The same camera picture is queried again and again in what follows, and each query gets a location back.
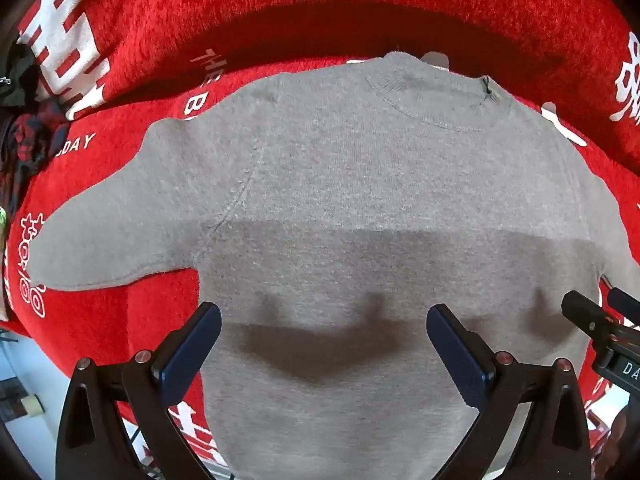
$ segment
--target red fleece blanket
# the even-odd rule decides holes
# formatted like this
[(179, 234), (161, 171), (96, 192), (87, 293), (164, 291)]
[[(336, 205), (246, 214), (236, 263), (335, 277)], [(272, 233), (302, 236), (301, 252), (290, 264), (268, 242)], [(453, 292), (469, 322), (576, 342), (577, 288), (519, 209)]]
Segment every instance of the red fleece blanket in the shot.
[[(126, 164), (155, 120), (192, 118), (282, 70), (436, 50), (538, 110), (554, 102), (587, 140), (580, 152), (618, 199), (640, 260), (640, 46), (609, 0), (39, 0), (20, 28), (40, 94), (60, 95), (76, 120), (16, 215), (5, 282), (15, 315), (67, 374), (85, 355), (105, 364), (154, 348), (195, 309), (198, 280), (183, 270), (93, 292), (34, 288), (25, 268), (42, 222)], [(583, 392), (595, 381), (585, 376)], [(173, 411), (201, 456), (221, 461), (199, 379)]]

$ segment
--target plaid cloth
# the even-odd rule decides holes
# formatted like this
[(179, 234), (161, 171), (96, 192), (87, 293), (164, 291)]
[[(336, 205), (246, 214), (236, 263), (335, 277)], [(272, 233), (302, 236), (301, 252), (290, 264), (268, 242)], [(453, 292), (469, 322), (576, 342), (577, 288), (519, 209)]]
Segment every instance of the plaid cloth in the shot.
[(0, 130), (0, 206), (8, 222), (20, 207), (29, 180), (62, 149), (68, 132), (69, 122), (53, 97), (39, 103), (35, 114), (19, 115)]

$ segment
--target white chinese character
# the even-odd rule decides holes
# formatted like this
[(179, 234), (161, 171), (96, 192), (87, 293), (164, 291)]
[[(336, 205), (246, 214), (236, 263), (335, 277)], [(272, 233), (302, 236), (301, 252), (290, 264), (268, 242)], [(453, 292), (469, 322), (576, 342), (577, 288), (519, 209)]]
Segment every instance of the white chinese character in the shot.
[(180, 426), (182, 428), (180, 431), (190, 437), (190, 439), (188, 439), (188, 443), (191, 444), (192, 447), (196, 447), (197, 449), (205, 452), (205, 454), (212, 456), (220, 465), (227, 467), (225, 459), (222, 458), (222, 455), (220, 455), (217, 450), (218, 446), (216, 445), (216, 441), (213, 437), (209, 440), (202, 440), (198, 437), (196, 430), (209, 436), (211, 436), (211, 432), (207, 428), (194, 424), (193, 415), (196, 413), (195, 410), (184, 401), (178, 404), (176, 408), (178, 409), (178, 413), (169, 409), (169, 414), (180, 421)]
[(619, 103), (627, 99), (629, 101), (622, 110), (610, 115), (609, 119), (619, 121), (631, 108), (630, 117), (636, 119), (636, 124), (640, 124), (640, 76), (636, 74), (636, 70), (640, 68), (640, 42), (632, 32), (629, 33), (629, 53), (631, 63), (626, 61), (622, 63), (622, 70), (616, 79), (616, 101)]
[[(19, 43), (33, 40), (33, 53), (46, 56), (40, 68), (50, 92), (60, 96), (63, 103), (80, 97), (66, 113), (69, 120), (80, 110), (104, 103), (104, 85), (98, 87), (97, 81), (110, 70), (108, 59), (98, 62), (100, 53), (84, 12), (65, 30), (66, 20), (81, 1), (62, 0), (56, 6), (56, 0), (41, 0), (40, 9), (18, 40)], [(58, 73), (65, 62), (70, 66)], [(39, 84), (38, 98), (47, 98), (49, 89)]]

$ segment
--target black cloth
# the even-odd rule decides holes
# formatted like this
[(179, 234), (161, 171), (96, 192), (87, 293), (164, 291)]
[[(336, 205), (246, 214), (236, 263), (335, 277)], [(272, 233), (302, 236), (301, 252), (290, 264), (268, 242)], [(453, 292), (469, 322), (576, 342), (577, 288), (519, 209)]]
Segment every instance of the black cloth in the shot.
[(5, 162), (9, 159), (9, 153), (5, 151), (5, 143), (2, 142), (2, 139), (5, 139), (9, 134), (9, 128), (16, 117), (7, 108), (0, 108), (0, 168), (4, 168)]
[(30, 47), (15, 43), (0, 56), (0, 107), (15, 114), (33, 113), (40, 67)]

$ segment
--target sweatshirt sleeve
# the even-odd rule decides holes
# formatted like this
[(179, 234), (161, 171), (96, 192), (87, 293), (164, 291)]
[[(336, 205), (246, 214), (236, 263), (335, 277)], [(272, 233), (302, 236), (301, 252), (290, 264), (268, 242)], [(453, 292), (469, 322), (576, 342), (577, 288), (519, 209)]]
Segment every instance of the sweatshirt sleeve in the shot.
[(124, 168), (46, 220), (30, 244), (32, 283), (92, 290), (193, 267), (252, 177), (276, 83), (251, 83), (194, 120), (152, 124)]
[(620, 206), (606, 183), (593, 175), (588, 219), (591, 240), (601, 247), (602, 277), (611, 286), (640, 299), (640, 265), (633, 258), (629, 238), (620, 218)]

